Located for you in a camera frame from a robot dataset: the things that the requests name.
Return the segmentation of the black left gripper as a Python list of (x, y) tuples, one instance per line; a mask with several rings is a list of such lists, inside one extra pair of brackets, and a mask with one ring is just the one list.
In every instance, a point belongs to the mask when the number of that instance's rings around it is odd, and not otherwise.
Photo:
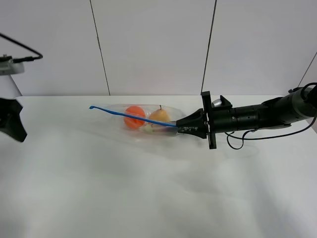
[(20, 119), (22, 105), (16, 99), (0, 99), (0, 131), (18, 142), (27, 137)]

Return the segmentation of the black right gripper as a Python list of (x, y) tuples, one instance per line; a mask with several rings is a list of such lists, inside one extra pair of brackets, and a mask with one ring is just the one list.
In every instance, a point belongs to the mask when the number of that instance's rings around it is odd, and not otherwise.
[(209, 148), (216, 149), (216, 133), (230, 132), (234, 129), (234, 111), (232, 108), (214, 108), (210, 91), (201, 93), (203, 109), (176, 121), (177, 132), (193, 135), (209, 141)]

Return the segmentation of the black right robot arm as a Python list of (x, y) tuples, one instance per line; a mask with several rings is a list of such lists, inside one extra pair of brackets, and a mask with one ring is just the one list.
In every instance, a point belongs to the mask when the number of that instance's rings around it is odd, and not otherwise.
[(177, 131), (207, 139), (209, 148), (216, 148), (217, 133), (231, 138), (236, 131), (245, 134), (260, 129), (282, 129), (312, 118), (317, 119), (317, 84), (290, 90), (288, 95), (261, 104), (233, 107), (224, 97), (211, 101), (210, 92), (201, 94), (203, 108), (176, 121)]

